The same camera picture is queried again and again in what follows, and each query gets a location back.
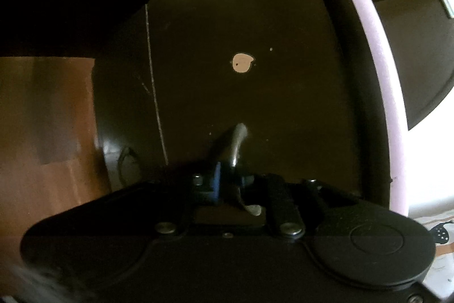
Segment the pink nightstand top mat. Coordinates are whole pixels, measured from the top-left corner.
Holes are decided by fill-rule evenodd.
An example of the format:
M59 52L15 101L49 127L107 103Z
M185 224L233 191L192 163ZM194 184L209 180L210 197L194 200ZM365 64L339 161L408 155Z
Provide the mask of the pink nightstand top mat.
M364 30L378 77L389 142L391 211L409 215L408 125L396 63L373 0L352 0Z

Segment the round sticker on drawer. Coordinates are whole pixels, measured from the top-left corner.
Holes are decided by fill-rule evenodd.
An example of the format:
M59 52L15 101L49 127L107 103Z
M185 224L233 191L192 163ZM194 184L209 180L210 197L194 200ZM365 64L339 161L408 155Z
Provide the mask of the round sticker on drawer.
M235 72L247 73L253 66L255 59L246 53L237 53L232 58L232 68Z

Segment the deer print curtain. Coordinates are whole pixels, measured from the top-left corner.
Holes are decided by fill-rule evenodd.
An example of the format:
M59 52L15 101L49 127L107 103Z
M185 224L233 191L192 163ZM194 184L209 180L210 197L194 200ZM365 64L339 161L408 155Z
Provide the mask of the deer print curtain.
M415 220L436 244L436 256L423 283L438 298L448 298L453 293L453 210Z

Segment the metal top drawer handle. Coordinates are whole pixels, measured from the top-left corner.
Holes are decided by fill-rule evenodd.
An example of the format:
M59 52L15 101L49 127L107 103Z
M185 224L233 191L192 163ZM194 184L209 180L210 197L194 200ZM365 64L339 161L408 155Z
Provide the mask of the metal top drawer handle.
M221 160L233 171L240 168L241 148L243 142L248 138L248 134L249 130L244 123L235 125L230 136L230 142L221 154ZM262 214L262 206L259 204L244 204L242 202L240 190L238 190L238 199L244 210L250 215L259 217Z

